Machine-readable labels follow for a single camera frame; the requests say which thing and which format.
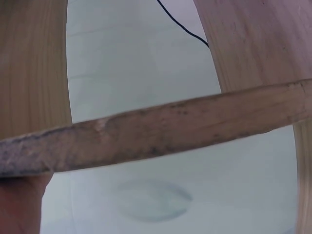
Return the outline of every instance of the light wood panel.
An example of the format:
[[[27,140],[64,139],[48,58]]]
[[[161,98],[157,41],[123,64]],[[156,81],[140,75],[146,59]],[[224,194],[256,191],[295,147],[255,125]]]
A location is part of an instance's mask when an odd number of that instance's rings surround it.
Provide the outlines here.
[[[66,0],[0,0],[0,139],[71,123]]]
[[[194,0],[222,92],[312,76],[310,0]],[[312,122],[294,126],[297,233],[312,233]]]
[[[195,98],[0,141],[0,176],[153,158],[310,117],[312,79]]]

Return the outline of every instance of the black cable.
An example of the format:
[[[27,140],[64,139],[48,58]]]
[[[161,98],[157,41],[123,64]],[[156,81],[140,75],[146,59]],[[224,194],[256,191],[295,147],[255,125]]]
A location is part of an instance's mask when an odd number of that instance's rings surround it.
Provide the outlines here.
[[[167,13],[167,15],[177,24],[179,25],[185,32],[187,32],[188,34],[190,34],[191,36],[197,38],[198,40],[200,40],[202,43],[204,43],[208,48],[209,48],[209,45],[208,43],[201,37],[197,36],[196,34],[190,32],[189,30],[187,30],[182,24],[180,24],[170,13],[169,11],[166,9],[166,7],[161,3],[160,0],[156,0],[159,5],[162,7],[162,9]]]

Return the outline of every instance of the wooden stick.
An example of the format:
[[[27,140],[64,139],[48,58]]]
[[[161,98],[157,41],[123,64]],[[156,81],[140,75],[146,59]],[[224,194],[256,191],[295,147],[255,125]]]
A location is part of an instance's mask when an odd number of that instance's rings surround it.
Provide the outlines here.
[[[310,0],[194,0],[222,92],[307,79],[312,71]],[[294,125],[298,234],[312,233],[312,121]]]
[[[153,158],[312,117],[312,79],[169,103],[0,141],[0,176]]]

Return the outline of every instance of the white floor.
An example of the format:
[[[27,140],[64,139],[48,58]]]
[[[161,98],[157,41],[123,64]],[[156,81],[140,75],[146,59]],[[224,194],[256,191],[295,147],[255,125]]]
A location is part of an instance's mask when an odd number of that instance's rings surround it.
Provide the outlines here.
[[[192,0],[163,2],[205,38]],[[209,49],[176,26],[156,0],[70,0],[67,37],[74,122],[220,92]],[[55,175],[43,199],[41,233],[290,234],[296,196],[289,126]]]

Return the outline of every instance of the wooden board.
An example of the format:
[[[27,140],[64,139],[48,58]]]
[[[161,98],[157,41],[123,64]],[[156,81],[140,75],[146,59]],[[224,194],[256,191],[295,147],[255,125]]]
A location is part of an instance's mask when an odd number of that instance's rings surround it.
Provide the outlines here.
[[[153,158],[310,117],[312,79],[195,98],[0,141],[0,176]]]
[[[0,139],[71,123],[66,0],[0,0]]]
[[[310,0],[194,0],[222,92],[311,78]],[[312,233],[312,122],[294,126],[297,233]]]

